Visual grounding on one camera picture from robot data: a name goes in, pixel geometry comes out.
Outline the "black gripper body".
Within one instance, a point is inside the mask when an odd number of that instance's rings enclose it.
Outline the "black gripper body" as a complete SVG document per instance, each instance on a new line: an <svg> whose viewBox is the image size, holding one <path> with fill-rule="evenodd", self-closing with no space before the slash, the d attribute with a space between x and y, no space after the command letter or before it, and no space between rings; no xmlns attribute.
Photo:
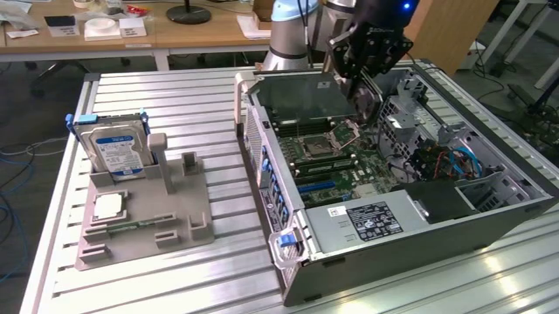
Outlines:
<svg viewBox="0 0 559 314"><path fill-rule="evenodd" d="M417 1L354 2L348 26L328 39L332 66L342 78L356 79L362 69L372 77L390 70L413 46L402 31L417 6Z"/></svg>

